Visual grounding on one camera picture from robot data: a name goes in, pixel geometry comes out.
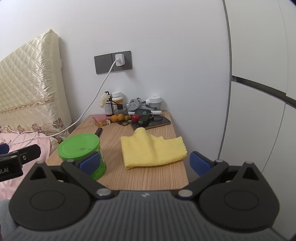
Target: folded yellow cloth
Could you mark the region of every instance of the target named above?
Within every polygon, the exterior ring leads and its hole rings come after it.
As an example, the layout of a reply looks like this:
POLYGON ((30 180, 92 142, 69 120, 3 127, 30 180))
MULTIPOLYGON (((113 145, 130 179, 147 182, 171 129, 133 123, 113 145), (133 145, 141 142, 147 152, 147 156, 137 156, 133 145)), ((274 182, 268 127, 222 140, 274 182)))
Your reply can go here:
POLYGON ((165 140, 148 134, 141 127, 130 137, 121 137, 124 166, 150 167, 179 161, 187 156, 182 137, 165 140))

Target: green container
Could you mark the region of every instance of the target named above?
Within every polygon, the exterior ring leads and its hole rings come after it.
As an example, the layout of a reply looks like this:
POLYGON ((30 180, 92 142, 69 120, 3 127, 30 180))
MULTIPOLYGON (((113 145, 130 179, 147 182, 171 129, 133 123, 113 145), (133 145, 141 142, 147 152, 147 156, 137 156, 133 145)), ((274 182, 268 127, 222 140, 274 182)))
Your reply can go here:
POLYGON ((62 160, 74 159, 80 160, 89 153, 97 151, 101 156, 101 163, 97 170, 91 175, 91 178, 97 180, 101 178, 106 171, 106 164, 100 150, 100 139, 95 134, 83 133, 64 140, 58 147, 57 153, 62 160))

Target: wall socket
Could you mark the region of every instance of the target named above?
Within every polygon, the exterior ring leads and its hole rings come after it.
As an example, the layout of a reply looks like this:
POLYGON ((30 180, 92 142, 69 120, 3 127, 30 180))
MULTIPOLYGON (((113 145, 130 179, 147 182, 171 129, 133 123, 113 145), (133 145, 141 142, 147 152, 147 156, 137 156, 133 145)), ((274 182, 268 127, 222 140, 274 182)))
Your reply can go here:
POLYGON ((132 65, 132 59, 131 59, 131 51, 123 51, 123 52, 109 53, 109 54, 95 56, 94 64, 96 66, 96 73, 97 74, 107 73, 111 65, 115 61, 115 55, 118 53, 124 54, 125 64, 123 66, 114 65, 111 72, 132 69, 133 65, 132 65))

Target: gray ribbed surface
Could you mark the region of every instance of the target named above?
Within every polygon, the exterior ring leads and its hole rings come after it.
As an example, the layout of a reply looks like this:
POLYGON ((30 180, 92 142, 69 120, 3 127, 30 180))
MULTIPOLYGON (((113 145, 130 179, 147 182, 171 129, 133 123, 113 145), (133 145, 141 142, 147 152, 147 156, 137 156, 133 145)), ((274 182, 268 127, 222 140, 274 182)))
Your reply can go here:
POLYGON ((5 241, 200 240, 283 241, 272 229, 252 234, 224 231, 206 221, 194 203, 168 191, 121 191, 112 200, 97 201, 75 225, 35 232, 19 227, 5 241))

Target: silver bolt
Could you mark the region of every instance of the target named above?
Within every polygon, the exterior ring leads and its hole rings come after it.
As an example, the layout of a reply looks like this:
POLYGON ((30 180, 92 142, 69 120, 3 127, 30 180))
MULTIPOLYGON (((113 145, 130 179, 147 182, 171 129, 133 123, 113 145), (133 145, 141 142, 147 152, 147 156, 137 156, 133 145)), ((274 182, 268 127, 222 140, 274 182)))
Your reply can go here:
POLYGON ((108 188, 100 188, 96 191, 99 196, 109 196, 111 193, 112 191, 108 188))
POLYGON ((178 195, 180 197, 191 197, 193 195, 193 192, 189 189, 182 189, 178 192, 178 195))

